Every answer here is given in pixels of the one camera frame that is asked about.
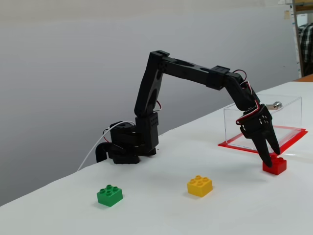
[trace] robotic arm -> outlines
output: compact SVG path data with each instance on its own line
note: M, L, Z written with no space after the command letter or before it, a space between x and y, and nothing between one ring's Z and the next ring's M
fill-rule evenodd
M239 110L244 115L237 120L247 139L252 139L263 162L272 166L266 140L276 154L279 144L272 126L272 116L249 82L244 81L230 69L216 66L212 69L169 57L169 53L158 50L149 55L147 68L141 81L136 105L136 126L123 123L111 130L112 143L101 143L96 148L97 162L112 158L116 164L136 164L138 156L156 154L158 145L158 116L153 112L161 87L163 74L187 79L215 90L226 88Z

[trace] white wall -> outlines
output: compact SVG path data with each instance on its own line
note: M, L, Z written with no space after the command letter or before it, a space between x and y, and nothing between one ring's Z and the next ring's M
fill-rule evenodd
M0 6L0 205L73 173L103 129L134 119L150 51L244 69L256 91L297 78L288 6L268 0L32 2ZM170 76L159 100L160 133L232 102Z

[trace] clear plastic box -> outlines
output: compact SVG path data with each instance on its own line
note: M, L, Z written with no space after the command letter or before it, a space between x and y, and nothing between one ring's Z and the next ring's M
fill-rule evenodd
M258 94L258 97L261 104L272 105L275 102L280 101L283 105L278 110L269 111L273 117L272 123L280 147L302 132L301 97L265 94ZM239 129L240 126L236 124L236 120L242 115L243 112L240 111L235 104L231 104L224 108L225 142L220 145L246 151L257 151L252 140L246 139ZM270 153L273 153L269 144L268 150Z

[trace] white cable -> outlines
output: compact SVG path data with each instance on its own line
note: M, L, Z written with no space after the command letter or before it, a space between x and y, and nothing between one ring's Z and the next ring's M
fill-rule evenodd
M86 161L87 158L89 157L90 153L91 153L92 150L96 147L96 145L102 140L102 138L103 138L110 130L112 130L114 127L116 127L116 126L118 126L118 125L120 125L120 124L123 124L123 123L132 123L132 124L135 125L135 123L134 123L133 121L123 121L123 122L119 122L118 124L116 124L116 125L110 127L110 128L100 137L100 139L97 141L97 143L92 147L92 149L89 151L89 153L87 154L87 156L85 157L85 159L83 160L83 162L80 164L80 166L79 166L79 168L77 169L77 171L79 171L79 170L82 168L83 164L85 163L85 161Z

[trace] white table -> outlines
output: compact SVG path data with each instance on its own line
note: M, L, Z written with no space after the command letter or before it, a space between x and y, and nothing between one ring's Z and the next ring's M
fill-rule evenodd
M218 110L160 136L157 155L140 164L105 160L0 207L0 235L312 234L313 83L261 93L303 97L309 133L282 155L281 175L263 172L257 154L217 146L224 141ZM213 181L204 198L187 193L196 175ZM97 203L107 184L124 194L111 208Z

